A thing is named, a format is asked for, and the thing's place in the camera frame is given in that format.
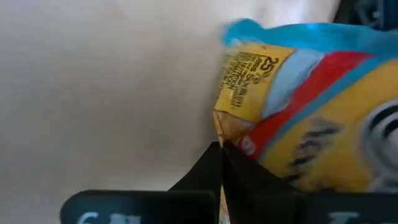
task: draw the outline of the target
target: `red stripe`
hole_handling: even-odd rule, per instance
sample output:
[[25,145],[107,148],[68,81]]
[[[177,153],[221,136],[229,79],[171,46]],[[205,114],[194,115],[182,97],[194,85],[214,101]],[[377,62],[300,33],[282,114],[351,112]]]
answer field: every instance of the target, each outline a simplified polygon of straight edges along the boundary
[[341,78],[346,72],[369,58],[364,52],[332,52],[326,54],[306,79],[292,94],[289,105],[281,112],[263,119],[249,133],[256,150],[250,156],[258,159],[262,148],[284,123],[323,90]]

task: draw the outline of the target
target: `white wall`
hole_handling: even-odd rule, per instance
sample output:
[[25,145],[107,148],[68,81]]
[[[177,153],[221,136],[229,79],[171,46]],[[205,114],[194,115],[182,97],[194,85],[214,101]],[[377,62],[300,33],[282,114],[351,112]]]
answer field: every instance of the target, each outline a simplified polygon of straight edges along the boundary
[[264,7],[0,0],[1,223],[58,223],[62,202],[83,189],[178,181],[216,139],[220,30],[239,17],[269,21]]

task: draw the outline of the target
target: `snack bag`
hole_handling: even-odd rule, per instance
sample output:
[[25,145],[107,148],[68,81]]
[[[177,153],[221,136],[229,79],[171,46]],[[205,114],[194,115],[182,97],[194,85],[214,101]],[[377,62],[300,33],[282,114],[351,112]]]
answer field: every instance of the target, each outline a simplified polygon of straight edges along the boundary
[[396,34],[243,20],[224,43],[221,141],[302,190],[398,190]]

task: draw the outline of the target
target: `plastic wrapper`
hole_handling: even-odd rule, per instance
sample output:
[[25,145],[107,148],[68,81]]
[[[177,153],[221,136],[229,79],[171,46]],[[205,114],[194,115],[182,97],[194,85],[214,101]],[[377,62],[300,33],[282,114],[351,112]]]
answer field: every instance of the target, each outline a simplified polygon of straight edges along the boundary
[[223,41],[221,142],[302,190],[398,190],[398,35],[242,20]]

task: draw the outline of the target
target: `white surface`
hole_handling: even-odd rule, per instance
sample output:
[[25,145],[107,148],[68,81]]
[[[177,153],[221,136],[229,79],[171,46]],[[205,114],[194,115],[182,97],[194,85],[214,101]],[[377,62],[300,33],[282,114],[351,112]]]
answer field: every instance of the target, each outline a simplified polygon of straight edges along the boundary
[[1,223],[58,223],[63,201],[83,189],[178,181],[216,139],[221,27],[330,17],[284,20],[265,3],[0,0]]

